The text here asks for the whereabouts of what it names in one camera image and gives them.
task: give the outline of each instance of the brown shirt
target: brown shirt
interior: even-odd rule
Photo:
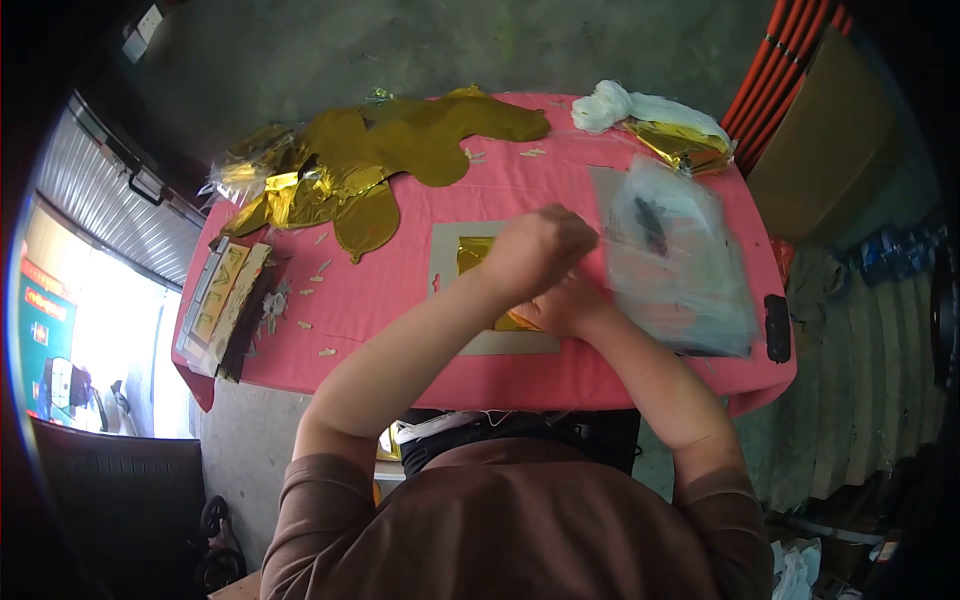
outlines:
[[[562,444],[468,444],[374,508],[369,476],[318,454],[287,468],[261,598],[769,599],[773,557],[746,475],[667,504]]]

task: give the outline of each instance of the water bottle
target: water bottle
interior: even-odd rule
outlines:
[[[940,237],[923,224],[906,230],[881,226],[851,249],[850,268],[859,271],[870,288],[884,281],[902,281],[933,265]]]

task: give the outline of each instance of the table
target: table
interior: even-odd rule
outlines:
[[[275,231],[267,243],[280,256],[292,256],[285,276],[293,287],[286,321],[276,333],[257,341],[258,356],[244,364],[243,380],[269,388],[312,394],[330,371],[383,327],[426,297],[430,234],[435,223],[509,219],[560,202],[579,213],[599,230],[600,217],[587,165],[626,170],[634,154],[646,150],[630,133],[609,131],[590,135],[573,127],[569,106],[574,96],[555,94],[493,94],[504,102],[542,109],[553,126],[544,139],[512,143],[472,136],[461,142],[487,162],[471,164],[468,173],[448,187],[426,187],[401,174],[390,178],[400,209],[396,235],[385,246],[364,254],[359,264],[338,245],[332,224]],[[567,108],[559,106],[564,103]],[[520,153],[539,148],[543,154]],[[797,372],[795,352],[777,364],[767,357],[762,338],[763,299],[783,296],[783,286],[767,238],[747,185],[735,166],[723,173],[698,179],[724,199],[725,217],[742,247],[751,295],[758,307],[761,335],[747,358],[714,357],[684,360],[719,396],[729,396],[728,410],[736,416],[754,410],[779,396]],[[210,210],[194,251],[183,297],[197,284],[207,245],[236,212],[227,202]],[[329,233],[325,240],[319,237]],[[309,278],[327,259],[324,281]],[[589,276],[604,279],[602,248],[592,252],[583,268]],[[313,288],[308,296],[299,290]],[[177,315],[177,331],[186,303]],[[302,329],[297,321],[312,324]],[[334,348],[336,353],[319,356]],[[204,410],[213,405],[213,380],[192,373],[171,349],[173,360]],[[563,340],[555,354],[457,356],[423,393],[415,406],[455,410],[607,410],[633,403],[606,361],[579,340]]]

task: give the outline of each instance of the clear plastic bag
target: clear plastic bag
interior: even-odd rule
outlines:
[[[635,156],[602,219],[608,279],[631,320],[680,354],[750,354],[756,309],[712,190]]]
[[[267,178],[276,174],[284,155],[293,149],[294,133],[281,125],[265,125],[210,163],[210,183],[220,194],[243,207],[263,193]]]

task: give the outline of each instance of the gold balloon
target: gold balloon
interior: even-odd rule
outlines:
[[[523,142],[549,131],[541,112],[494,100],[476,85],[434,101],[394,98],[375,106],[331,108],[283,154],[286,170],[268,178],[263,194],[221,232],[246,235],[268,223],[287,229],[332,220],[337,240],[356,263],[396,231],[390,175],[406,171],[424,185],[450,185],[469,168],[460,148],[464,137]]]
[[[386,181],[369,192],[350,198],[333,220],[333,233],[340,247],[350,253],[350,262],[380,248],[396,233],[400,211]]]

